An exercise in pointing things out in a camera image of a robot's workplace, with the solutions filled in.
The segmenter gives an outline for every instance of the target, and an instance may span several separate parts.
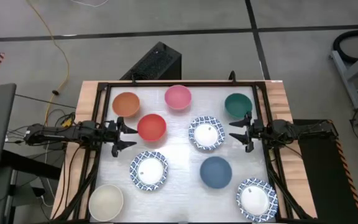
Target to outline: wooden board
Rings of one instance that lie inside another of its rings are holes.
[[[108,81],[109,83],[130,83],[131,81]],[[229,80],[151,80],[151,81],[140,81],[140,82],[172,82],[172,83],[180,83],[180,82],[231,82]],[[96,90],[98,87],[99,81],[85,81],[82,84],[80,97],[78,99],[77,108],[76,108],[76,122],[91,120],[94,101],[96,97]],[[272,111],[273,119],[285,119],[287,121],[292,121],[292,115],[290,111],[290,107],[288,105],[287,95],[285,93],[284,85],[282,81],[266,81],[266,88],[268,94],[268,100],[270,103],[270,109]],[[259,94],[260,104],[262,109],[262,118],[266,121],[266,112],[263,104],[263,98],[261,94]],[[104,102],[104,94],[102,94],[101,101],[99,104],[98,110],[98,118],[97,121],[101,120],[101,113]],[[300,153],[300,148],[297,142],[289,145]],[[67,182],[68,182],[68,166],[73,157],[74,152],[76,151],[78,145],[70,143],[67,148],[67,155],[65,158],[65,169],[66,169],[66,179],[65,179],[65,193],[62,200],[62,204],[58,209],[56,217],[64,210],[65,206],[65,197],[67,193]],[[82,163],[84,158],[85,151],[80,149],[72,162],[71,165],[71,174],[70,174],[70,188],[68,190],[68,201],[72,199],[76,191],[78,190],[78,183],[80,181]],[[287,182],[287,187],[295,200],[303,207],[306,213],[311,215],[312,217],[316,216],[316,209],[314,207],[313,198],[311,196],[311,191],[309,187],[308,178],[306,176],[305,167],[303,165],[303,161],[291,150],[287,148],[281,149],[281,158],[285,173],[285,179]],[[91,160],[88,166],[88,171],[90,170],[91,165],[93,164],[93,156],[91,156]],[[55,213],[62,196],[63,192],[63,171],[60,175],[59,185],[56,192],[55,203],[53,204],[52,214]],[[286,217],[285,215],[285,207],[283,206],[283,199],[281,192],[278,192],[279,196],[279,205],[282,217]],[[89,197],[88,190],[84,194],[83,203],[81,204],[80,210],[80,218],[85,218],[86,213],[86,201]]]

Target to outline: gray floor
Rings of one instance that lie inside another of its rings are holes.
[[[251,27],[242,0],[110,0],[97,8],[69,0],[33,3],[55,35]],[[358,25],[358,0],[251,3],[258,27]],[[349,125],[352,106],[328,59],[333,40],[345,31],[264,32],[260,39],[271,79],[284,81],[293,117],[334,121],[358,189],[358,140]],[[25,0],[0,0],[0,37],[45,35],[45,27]],[[231,70],[240,79],[264,79],[250,32],[59,40],[70,61],[71,77],[56,102],[75,106],[83,80],[121,78],[158,41],[183,54],[183,79],[226,79]],[[358,56],[358,39],[343,45],[347,52]],[[19,94],[48,100],[50,91],[64,79],[64,59],[51,41],[0,42],[0,52],[6,54],[0,84],[16,83]],[[45,109],[45,103],[16,97],[9,127],[41,123]],[[25,146],[7,149],[27,156],[44,151]],[[36,203],[21,207],[17,214],[16,223],[44,220]]]

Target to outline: black metal frame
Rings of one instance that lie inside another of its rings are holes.
[[[261,112],[261,108],[260,108],[260,104],[259,104],[259,97],[258,97],[258,89],[262,92],[262,96],[264,99],[264,106],[266,109],[266,113],[267,113],[267,119],[268,122],[272,121],[272,115],[271,115],[271,111],[270,111],[270,105],[269,105],[269,99],[267,96],[267,91],[266,91],[266,84],[264,81],[261,82],[237,82],[236,80],[236,76],[234,74],[234,72],[232,72],[230,74],[229,79],[232,79],[231,82],[182,82],[182,81],[178,81],[178,82],[164,82],[164,81],[159,81],[159,82],[150,82],[150,81],[144,81],[144,82],[136,82],[136,81],[132,81],[132,82],[120,82],[120,83],[99,83],[98,84],[98,89],[96,92],[96,97],[95,97],[95,104],[94,104],[94,108],[93,108],[93,114],[92,114],[92,120],[96,121],[97,118],[97,114],[98,114],[98,108],[100,105],[100,101],[101,101],[101,93],[103,91],[106,91],[106,96],[104,98],[104,102],[103,102],[103,112],[102,112],[102,117],[101,117],[101,122],[103,123],[104,119],[106,118],[106,114],[107,114],[107,110],[109,108],[108,103],[109,103],[109,99],[110,99],[110,92],[111,92],[111,88],[113,87],[130,87],[130,86],[171,86],[171,85],[177,85],[177,84],[181,84],[184,86],[249,86],[252,87],[252,91],[254,93],[254,100],[255,100],[255,104],[257,104],[258,106],[256,107],[257,110],[257,116],[259,118],[262,119],[262,112]],[[269,156],[269,150],[265,147],[265,144],[262,142],[263,145],[263,150],[264,150],[264,156],[265,156],[265,164],[266,164],[266,168],[269,169],[269,164],[271,163],[270,161],[270,156]],[[275,150],[275,155],[276,155],[276,163],[277,163],[277,168],[278,168],[278,175],[280,177],[280,179],[283,181],[283,183],[285,184],[285,187],[287,187],[286,183],[285,183],[285,177],[284,177],[284,171],[283,171],[283,166],[282,166],[282,161],[280,158],[280,151],[277,149]],[[81,185],[85,179],[85,175],[86,175],[86,171],[88,169],[89,166],[89,156],[85,156],[84,161],[83,161],[83,167],[82,167],[82,171],[81,171],[81,178],[80,178],[80,183],[79,185]],[[268,178],[269,184],[275,188],[275,183],[274,181],[269,177]],[[94,191],[95,189],[95,185],[96,185],[96,179],[91,183],[90,185],[90,191],[89,191],[89,197],[91,195],[91,192]],[[73,219],[79,219],[79,211],[80,211],[80,205],[82,204],[82,201],[80,203],[77,204],[75,210],[74,210],[74,216]],[[285,206],[286,206],[286,211],[287,211],[287,217],[288,218],[292,218],[292,209],[290,208],[289,204],[285,201]],[[281,215],[280,215],[280,211],[278,210],[276,213],[276,218],[280,219]],[[89,220],[90,219],[90,213],[89,211],[86,211],[86,219]]]

